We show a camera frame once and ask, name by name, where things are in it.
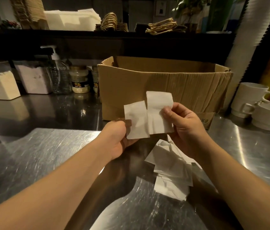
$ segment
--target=forearm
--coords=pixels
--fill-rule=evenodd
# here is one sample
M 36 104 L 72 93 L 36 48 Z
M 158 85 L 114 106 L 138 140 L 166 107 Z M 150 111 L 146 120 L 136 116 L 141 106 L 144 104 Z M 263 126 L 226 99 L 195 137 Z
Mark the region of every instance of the forearm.
M 197 158 L 244 229 L 270 229 L 270 186 L 211 139 Z
M 101 139 L 0 205 L 0 229 L 64 229 L 102 168 L 111 160 Z

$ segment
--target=person's left hand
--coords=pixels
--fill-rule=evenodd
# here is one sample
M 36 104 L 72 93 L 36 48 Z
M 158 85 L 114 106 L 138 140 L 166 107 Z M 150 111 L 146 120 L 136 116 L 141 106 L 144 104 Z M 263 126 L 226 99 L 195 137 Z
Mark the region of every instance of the person's left hand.
M 123 150 L 135 143 L 138 139 L 125 137 L 126 126 L 124 121 L 111 121 L 105 125 L 98 138 L 106 144 L 112 160 L 119 157 Z

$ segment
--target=person's right hand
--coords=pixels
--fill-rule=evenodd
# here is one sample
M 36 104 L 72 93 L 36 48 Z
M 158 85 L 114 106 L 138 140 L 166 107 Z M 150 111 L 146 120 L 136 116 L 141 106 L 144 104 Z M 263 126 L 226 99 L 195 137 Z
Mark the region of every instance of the person's right hand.
M 165 107 L 162 114 L 174 125 L 175 132 L 169 135 L 175 145 L 187 156 L 196 159 L 195 152 L 210 139 L 199 117 L 177 102 L 173 103 L 172 109 Z

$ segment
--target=brown cardboard box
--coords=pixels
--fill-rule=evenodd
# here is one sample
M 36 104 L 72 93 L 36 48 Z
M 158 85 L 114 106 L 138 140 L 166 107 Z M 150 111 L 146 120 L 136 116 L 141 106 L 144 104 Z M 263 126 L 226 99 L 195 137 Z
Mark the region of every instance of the brown cardboard box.
M 107 58 L 98 71 L 104 120 L 124 117 L 123 106 L 146 100 L 146 91 L 163 91 L 196 112 L 206 129 L 232 77 L 229 68 L 212 63 L 123 56 Z

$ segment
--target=picture frame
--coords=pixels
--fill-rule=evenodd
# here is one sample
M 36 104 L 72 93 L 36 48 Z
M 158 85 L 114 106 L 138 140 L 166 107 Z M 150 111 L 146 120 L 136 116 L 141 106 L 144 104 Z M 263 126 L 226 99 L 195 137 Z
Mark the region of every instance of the picture frame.
M 155 16 L 165 16 L 166 5 L 167 5 L 167 1 L 157 0 L 156 5 L 155 5 Z

